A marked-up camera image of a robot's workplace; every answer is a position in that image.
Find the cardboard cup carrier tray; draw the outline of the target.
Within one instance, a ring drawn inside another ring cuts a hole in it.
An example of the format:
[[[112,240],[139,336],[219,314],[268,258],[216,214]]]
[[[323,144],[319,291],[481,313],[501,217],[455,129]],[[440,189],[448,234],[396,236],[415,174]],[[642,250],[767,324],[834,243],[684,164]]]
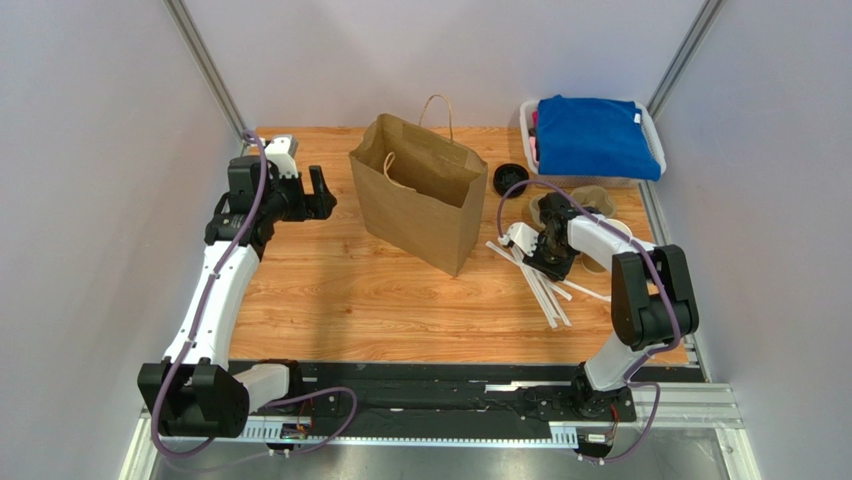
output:
[[[617,212],[614,200],[603,187],[596,185],[582,186],[575,188],[570,195],[587,210],[594,209],[607,218],[614,217]],[[539,230],[545,228],[539,207],[539,201],[543,198],[544,194],[533,197],[528,206],[531,221]]]

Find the brown paper bag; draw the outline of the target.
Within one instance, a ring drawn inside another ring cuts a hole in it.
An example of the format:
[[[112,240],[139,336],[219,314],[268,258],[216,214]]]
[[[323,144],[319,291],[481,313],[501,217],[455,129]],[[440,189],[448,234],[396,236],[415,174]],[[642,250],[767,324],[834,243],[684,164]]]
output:
[[[451,276],[479,239],[488,165],[421,124],[382,113],[349,153],[368,233]]]

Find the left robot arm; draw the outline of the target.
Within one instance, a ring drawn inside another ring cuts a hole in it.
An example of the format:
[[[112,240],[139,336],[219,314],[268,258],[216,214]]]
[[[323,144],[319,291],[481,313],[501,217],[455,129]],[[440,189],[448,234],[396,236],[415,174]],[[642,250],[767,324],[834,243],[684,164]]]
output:
[[[156,439],[236,438],[250,414],[284,399],[299,382],[298,365],[289,360],[231,373],[231,341],[276,224],[326,220],[337,199],[320,166],[309,166],[304,176],[290,156],[235,158],[227,179],[205,227],[204,260],[185,319],[162,360],[143,364],[137,377]]]

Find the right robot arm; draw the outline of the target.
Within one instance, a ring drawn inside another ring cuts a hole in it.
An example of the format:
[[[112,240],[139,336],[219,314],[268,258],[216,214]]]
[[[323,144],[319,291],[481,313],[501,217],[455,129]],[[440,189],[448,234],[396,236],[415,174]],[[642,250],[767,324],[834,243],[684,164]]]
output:
[[[523,262],[551,281],[563,281],[586,255],[610,274],[613,332],[581,364],[571,381],[576,414],[596,418],[625,395],[646,359],[674,349],[699,327],[699,312],[684,250],[636,239],[594,209],[578,208],[560,193],[536,202],[539,232],[515,224],[510,238]]]

